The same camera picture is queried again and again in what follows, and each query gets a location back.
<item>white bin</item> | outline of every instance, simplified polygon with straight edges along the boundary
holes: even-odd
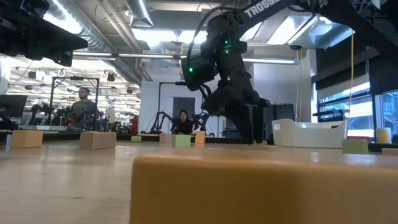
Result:
[[[274,142],[285,147],[341,148],[346,139],[346,121],[328,123],[294,122],[280,119],[272,122]]]

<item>wooden block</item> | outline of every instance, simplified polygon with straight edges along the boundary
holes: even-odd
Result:
[[[130,224],[398,220],[398,165],[391,158],[363,155],[356,161],[322,152],[314,160],[312,152],[282,151],[187,149],[139,156]]]
[[[141,142],[142,137],[141,136],[131,136],[131,142]]]
[[[80,134],[80,149],[112,149],[116,147],[116,133],[86,131]]]
[[[366,140],[342,140],[343,153],[346,154],[369,154],[368,142]]]
[[[383,156],[398,156],[398,149],[381,149]]]
[[[195,132],[195,144],[204,144],[204,143],[206,143],[206,132],[205,131]]]
[[[171,144],[173,139],[173,134],[160,134],[159,135],[159,142]]]
[[[172,147],[190,147],[190,146],[191,146],[191,135],[173,134]]]
[[[42,147],[43,131],[36,130],[14,130],[12,132],[11,147],[31,148]]]

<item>green cube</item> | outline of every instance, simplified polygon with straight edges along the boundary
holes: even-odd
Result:
[[[341,142],[345,154],[369,154],[366,140],[345,139]]]
[[[173,134],[172,147],[190,147],[190,146],[191,146],[191,135]]]
[[[141,136],[131,136],[131,142],[141,142]]]

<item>metal frame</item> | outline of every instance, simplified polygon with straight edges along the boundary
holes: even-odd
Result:
[[[96,81],[97,81],[97,85],[96,85],[96,93],[95,93],[95,108],[97,108],[97,104],[98,104],[98,93],[99,93],[99,89],[100,89],[100,79],[99,79],[99,78],[76,77],[76,76],[72,76],[72,77],[52,77],[51,95],[50,95],[50,108],[52,108],[52,102],[53,102],[53,98],[54,98],[54,89],[55,89],[56,87],[59,86],[59,83],[58,83],[58,84],[55,84],[55,81],[56,81],[57,79],[61,79],[61,80],[62,80],[61,82],[63,82],[63,81],[66,80],[66,79],[69,79],[69,80],[77,80],[77,81],[83,81],[83,80],[96,80]],[[95,119],[93,120],[93,128],[95,128],[95,123],[96,123],[97,114],[98,114],[98,110],[95,109],[95,113],[94,113]],[[50,114],[49,114],[49,118],[47,118],[47,121],[46,121],[46,123],[47,123],[48,125],[50,125],[50,123],[51,123],[51,115],[52,115],[52,114],[50,113]]]

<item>computer screen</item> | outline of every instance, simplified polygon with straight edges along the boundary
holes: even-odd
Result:
[[[8,118],[21,118],[27,96],[0,95],[0,113]]]

